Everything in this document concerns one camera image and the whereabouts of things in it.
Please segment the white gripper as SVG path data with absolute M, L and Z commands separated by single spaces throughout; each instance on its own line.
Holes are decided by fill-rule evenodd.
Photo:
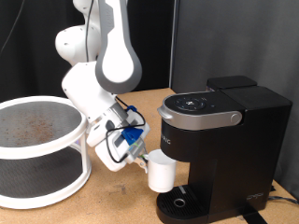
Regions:
M 90 130 L 87 144 L 95 147 L 102 163 L 113 172 L 135 162 L 148 172 L 149 153 L 144 139 L 150 126 L 136 109 L 118 113 L 109 109 Z

